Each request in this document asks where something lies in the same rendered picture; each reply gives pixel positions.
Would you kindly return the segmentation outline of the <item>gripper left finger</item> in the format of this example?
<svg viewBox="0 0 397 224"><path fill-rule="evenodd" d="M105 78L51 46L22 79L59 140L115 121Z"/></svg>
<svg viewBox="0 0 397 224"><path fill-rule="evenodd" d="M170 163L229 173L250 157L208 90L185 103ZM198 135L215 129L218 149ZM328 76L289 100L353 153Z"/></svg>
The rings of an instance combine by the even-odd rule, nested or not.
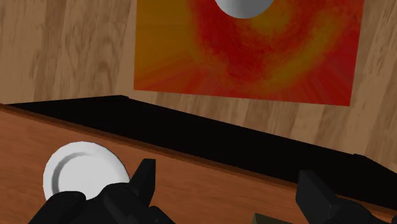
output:
<svg viewBox="0 0 397 224"><path fill-rule="evenodd" d="M78 191L51 196L28 224L176 224L152 206L156 160L145 158L128 183L105 186L86 199Z"/></svg>

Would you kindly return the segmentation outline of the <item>white round plate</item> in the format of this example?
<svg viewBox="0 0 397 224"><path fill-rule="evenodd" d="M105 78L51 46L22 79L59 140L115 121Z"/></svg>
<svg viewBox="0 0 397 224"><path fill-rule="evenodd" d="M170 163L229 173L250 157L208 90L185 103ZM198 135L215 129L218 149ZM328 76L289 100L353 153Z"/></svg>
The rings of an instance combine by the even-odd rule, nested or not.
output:
<svg viewBox="0 0 397 224"><path fill-rule="evenodd" d="M92 199L105 186L129 180L124 164L112 151L97 143L78 141L60 147L47 161L43 191L45 199L64 191L78 191Z"/></svg>

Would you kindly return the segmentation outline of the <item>red orange patterned robot stand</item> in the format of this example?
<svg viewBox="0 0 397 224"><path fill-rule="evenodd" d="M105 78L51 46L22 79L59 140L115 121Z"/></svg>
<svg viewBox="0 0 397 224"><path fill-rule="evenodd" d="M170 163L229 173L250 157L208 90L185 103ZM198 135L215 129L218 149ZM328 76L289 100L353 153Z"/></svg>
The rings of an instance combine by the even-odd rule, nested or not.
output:
<svg viewBox="0 0 397 224"><path fill-rule="evenodd" d="M134 88L348 106L365 0L273 0L233 18L215 0L137 0Z"/></svg>

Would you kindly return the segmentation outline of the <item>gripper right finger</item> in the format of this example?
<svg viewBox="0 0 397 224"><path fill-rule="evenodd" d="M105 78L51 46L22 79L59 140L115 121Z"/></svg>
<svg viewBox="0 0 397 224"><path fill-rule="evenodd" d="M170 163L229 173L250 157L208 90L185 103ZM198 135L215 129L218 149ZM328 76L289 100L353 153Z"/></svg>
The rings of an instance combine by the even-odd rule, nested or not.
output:
<svg viewBox="0 0 397 224"><path fill-rule="evenodd" d="M397 215L386 222L361 204L336 196L315 172L308 170L299 171L295 199L309 224L397 224Z"/></svg>

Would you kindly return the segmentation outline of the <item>brown wooden table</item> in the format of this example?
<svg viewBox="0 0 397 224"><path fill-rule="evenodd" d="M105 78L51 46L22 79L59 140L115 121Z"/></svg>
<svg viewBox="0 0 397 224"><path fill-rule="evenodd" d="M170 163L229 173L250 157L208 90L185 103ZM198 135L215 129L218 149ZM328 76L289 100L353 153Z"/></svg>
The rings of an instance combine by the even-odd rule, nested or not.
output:
<svg viewBox="0 0 397 224"><path fill-rule="evenodd" d="M0 104L0 224L28 224L45 202L43 171L61 146L101 144L133 173L157 161L152 203L177 224L251 224L261 213L307 224L296 185L82 125Z"/></svg>

